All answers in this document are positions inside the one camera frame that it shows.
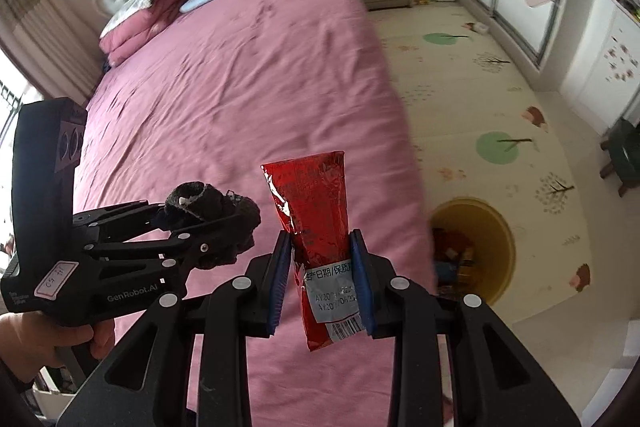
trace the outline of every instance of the green circle pattern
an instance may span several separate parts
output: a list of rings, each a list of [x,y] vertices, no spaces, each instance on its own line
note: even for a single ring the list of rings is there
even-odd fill
[[[489,163],[496,165],[513,163],[520,155],[518,144],[500,141],[511,139],[513,139],[511,136],[502,131],[485,133],[476,142],[476,152]]]
[[[448,33],[427,33],[422,38],[431,43],[439,46],[453,46],[460,37],[456,35],[449,35]]]

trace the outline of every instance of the pink blanket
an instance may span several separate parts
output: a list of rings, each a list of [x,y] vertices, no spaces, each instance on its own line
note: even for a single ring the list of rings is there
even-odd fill
[[[202,295],[273,249],[281,225],[260,165],[333,150],[346,152],[350,227],[433,289],[417,164],[362,2],[215,0],[105,76],[89,105],[75,208],[163,201],[192,180],[253,198],[255,248],[234,266],[193,271],[190,296]],[[118,321],[119,336],[133,320]],[[256,427],[386,425],[393,341],[360,333],[310,353],[292,275],[275,336],[249,339],[247,356]],[[197,381],[192,371],[192,408]]]
[[[175,21],[184,0],[153,0],[151,8],[134,13],[100,39],[112,68],[121,65]]]

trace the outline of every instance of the white cabinet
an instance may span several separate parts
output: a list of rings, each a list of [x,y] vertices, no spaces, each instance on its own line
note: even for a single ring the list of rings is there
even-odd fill
[[[593,113],[591,125],[600,133],[613,126],[640,86],[640,26],[617,8],[584,89],[577,112]]]

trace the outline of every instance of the printed tree pattern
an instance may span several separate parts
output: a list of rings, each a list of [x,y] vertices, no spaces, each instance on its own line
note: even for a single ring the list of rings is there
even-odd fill
[[[553,172],[540,178],[540,182],[542,185],[536,190],[536,199],[544,206],[544,212],[561,214],[568,201],[569,193],[575,190],[575,185],[570,185]]]
[[[422,38],[430,44],[437,44],[439,46],[452,46],[458,39],[470,39],[468,35],[449,35],[448,33],[427,33]]]
[[[483,71],[488,73],[500,73],[505,64],[511,64],[508,60],[503,60],[500,57],[488,52],[479,53],[474,62],[482,68]]]

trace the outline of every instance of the red packet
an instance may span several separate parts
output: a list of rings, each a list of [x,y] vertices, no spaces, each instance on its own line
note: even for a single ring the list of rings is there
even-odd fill
[[[344,152],[270,163],[262,171],[292,236],[309,350],[362,331],[351,277]]]

